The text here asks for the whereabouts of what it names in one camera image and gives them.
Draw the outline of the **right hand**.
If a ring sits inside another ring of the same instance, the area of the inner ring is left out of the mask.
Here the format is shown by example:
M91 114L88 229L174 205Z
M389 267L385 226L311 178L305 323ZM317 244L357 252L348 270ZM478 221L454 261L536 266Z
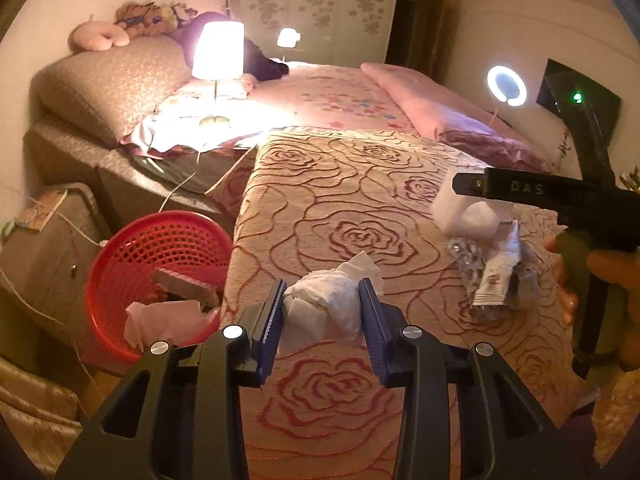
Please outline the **right hand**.
M556 237L551 237L544 247L552 254L559 256L560 250ZM627 291L627 313L625 324L620 335L618 358L620 366L626 372L638 370L640 363L639 318L640 318L640 268L639 252L633 255L628 252L595 249L588 255L587 266L597 278L618 285ZM567 325L574 322L579 299L573 289L568 286L568 274L563 259L559 256L552 269L552 275L558 284L558 298L563 308L563 321Z

